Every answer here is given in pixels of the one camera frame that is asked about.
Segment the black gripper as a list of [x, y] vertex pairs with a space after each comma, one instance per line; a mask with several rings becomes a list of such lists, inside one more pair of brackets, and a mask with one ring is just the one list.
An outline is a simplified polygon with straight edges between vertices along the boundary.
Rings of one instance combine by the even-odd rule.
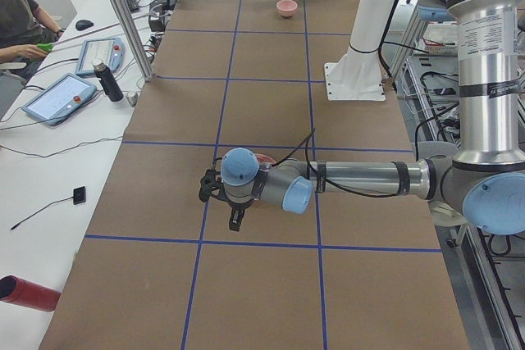
[[244, 210], [251, 207], [251, 197], [249, 195], [239, 197], [227, 194], [226, 200], [231, 207], [231, 215], [228, 223], [229, 230], [239, 231], [244, 218]]

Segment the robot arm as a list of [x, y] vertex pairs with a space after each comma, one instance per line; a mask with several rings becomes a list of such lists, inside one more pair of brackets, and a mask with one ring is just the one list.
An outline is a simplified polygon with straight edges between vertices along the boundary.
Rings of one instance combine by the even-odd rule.
[[422, 0], [456, 20], [461, 146], [452, 157], [414, 163], [261, 163], [245, 148], [221, 162], [220, 196], [237, 230], [255, 200], [301, 214], [313, 193], [339, 189], [371, 198], [413, 194], [443, 202], [491, 234], [524, 229], [524, 153], [518, 146], [516, 13], [522, 0]]

